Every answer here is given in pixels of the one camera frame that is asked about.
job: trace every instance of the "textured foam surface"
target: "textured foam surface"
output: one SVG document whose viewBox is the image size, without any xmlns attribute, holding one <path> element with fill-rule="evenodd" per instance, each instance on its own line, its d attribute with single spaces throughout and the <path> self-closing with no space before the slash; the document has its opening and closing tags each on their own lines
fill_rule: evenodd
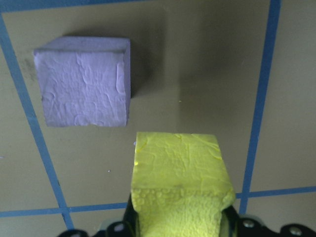
<svg viewBox="0 0 316 237">
<path fill-rule="evenodd" d="M 131 185 L 141 237 L 217 237 L 235 193 L 213 135 L 137 133 Z"/>
<path fill-rule="evenodd" d="M 34 50 L 46 124 L 125 126 L 130 41 L 60 37 Z"/>
</svg>

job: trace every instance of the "yellow foam block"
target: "yellow foam block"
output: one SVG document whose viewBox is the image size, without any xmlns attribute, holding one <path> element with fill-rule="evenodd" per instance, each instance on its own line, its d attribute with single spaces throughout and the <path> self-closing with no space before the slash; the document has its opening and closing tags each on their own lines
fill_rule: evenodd
<svg viewBox="0 0 316 237">
<path fill-rule="evenodd" d="M 139 132 L 131 185 L 140 237 L 218 237 L 235 193 L 213 135 Z"/>
</svg>

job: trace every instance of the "purple foam cube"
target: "purple foam cube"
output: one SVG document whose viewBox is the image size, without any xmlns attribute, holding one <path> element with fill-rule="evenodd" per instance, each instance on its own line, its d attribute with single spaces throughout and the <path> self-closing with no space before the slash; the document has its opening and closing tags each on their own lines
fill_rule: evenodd
<svg viewBox="0 0 316 237">
<path fill-rule="evenodd" d="M 130 40 L 60 37 L 34 50 L 47 126 L 126 126 Z"/>
</svg>

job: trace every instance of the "beige floor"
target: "beige floor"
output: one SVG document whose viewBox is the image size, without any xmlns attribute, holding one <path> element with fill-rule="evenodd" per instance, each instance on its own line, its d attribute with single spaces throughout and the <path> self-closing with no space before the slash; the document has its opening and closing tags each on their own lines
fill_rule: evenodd
<svg viewBox="0 0 316 237">
<path fill-rule="evenodd" d="M 2 13 L 68 206 L 127 201 L 137 131 L 215 134 L 241 193 L 269 3 L 157 0 Z M 313 0 L 282 3 L 252 192 L 316 186 L 315 12 Z M 127 127 L 45 125 L 32 51 L 63 35 L 131 39 Z M 2 52 L 0 78 L 0 215 L 56 208 Z M 253 197 L 247 213 L 274 231 L 291 222 L 316 230 L 315 200 L 316 192 Z M 93 234 L 123 211 L 71 217 Z M 53 214 L 0 218 L 0 229 L 3 237 L 36 237 L 66 226 Z"/>
</svg>

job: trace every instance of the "screw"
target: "screw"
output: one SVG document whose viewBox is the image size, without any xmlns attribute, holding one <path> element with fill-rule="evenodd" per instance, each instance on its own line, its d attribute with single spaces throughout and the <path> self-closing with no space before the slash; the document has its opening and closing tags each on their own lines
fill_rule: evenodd
<svg viewBox="0 0 316 237">
<path fill-rule="evenodd" d="M 255 223 L 252 220 L 244 220 L 242 223 L 247 228 L 253 228 L 255 226 Z"/>
<path fill-rule="evenodd" d="M 115 232 L 120 232 L 122 230 L 124 230 L 124 224 L 118 224 L 118 225 L 114 226 Z"/>
<path fill-rule="evenodd" d="M 302 231 L 299 228 L 295 227 L 295 226 L 292 226 L 290 228 L 290 232 L 294 236 L 301 236 L 302 235 Z"/>
</svg>

